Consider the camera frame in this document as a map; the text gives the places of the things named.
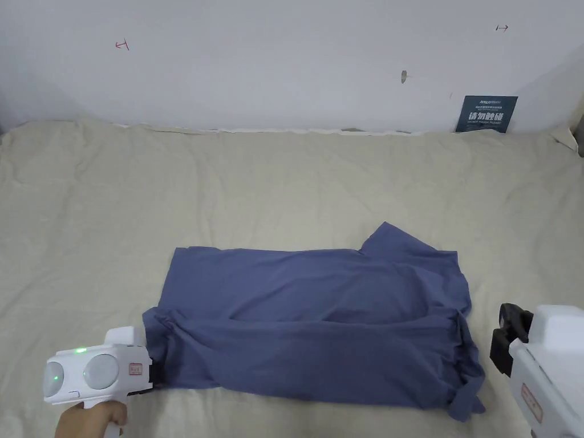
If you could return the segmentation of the person's left hand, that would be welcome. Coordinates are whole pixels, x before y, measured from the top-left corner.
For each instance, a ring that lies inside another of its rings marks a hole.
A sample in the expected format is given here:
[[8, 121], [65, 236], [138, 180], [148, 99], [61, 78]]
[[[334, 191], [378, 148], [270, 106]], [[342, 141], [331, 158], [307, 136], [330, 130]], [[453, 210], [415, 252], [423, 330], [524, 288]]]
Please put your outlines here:
[[73, 405], [60, 414], [55, 437], [103, 437], [108, 424], [123, 427], [127, 422], [127, 406], [109, 400], [85, 409], [83, 403]]

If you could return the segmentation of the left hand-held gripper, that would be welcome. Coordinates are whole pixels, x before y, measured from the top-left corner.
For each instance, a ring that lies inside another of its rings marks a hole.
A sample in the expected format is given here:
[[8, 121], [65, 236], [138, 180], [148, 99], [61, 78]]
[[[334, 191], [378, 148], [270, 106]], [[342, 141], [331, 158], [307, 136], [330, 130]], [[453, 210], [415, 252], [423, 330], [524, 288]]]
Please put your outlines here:
[[[154, 389], [155, 369], [143, 330], [124, 326], [107, 331], [101, 345], [58, 351], [46, 361], [43, 397], [52, 405], [83, 403], [88, 409]], [[125, 425], [108, 424], [103, 437], [121, 437]]]

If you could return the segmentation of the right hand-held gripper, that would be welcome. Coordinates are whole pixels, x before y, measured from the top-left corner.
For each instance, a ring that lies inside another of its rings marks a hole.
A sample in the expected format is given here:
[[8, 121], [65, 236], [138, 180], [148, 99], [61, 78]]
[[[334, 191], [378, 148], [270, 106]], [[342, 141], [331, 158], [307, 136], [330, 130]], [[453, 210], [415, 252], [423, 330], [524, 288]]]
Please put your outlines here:
[[512, 303], [498, 311], [490, 359], [533, 437], [583, 436], [583, 310], [541, 305], [534, 312]]

